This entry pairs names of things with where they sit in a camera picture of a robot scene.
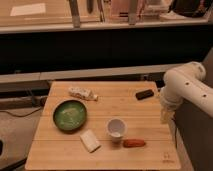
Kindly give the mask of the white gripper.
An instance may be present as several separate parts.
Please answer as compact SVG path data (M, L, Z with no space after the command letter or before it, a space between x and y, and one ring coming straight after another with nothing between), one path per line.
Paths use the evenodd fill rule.
M183 99L170 91L167 87L163 87L159 94L160 103L163 107L161 110L161 123L167 124L173 117L174 112L182 104Z

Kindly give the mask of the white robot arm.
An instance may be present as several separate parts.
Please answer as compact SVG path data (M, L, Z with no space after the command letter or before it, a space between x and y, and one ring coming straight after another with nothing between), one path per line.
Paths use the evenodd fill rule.
M213 88L203 83L206 69L200 62L189 62L167 70L160 90L161 123L166 124L186 99L213 117Z

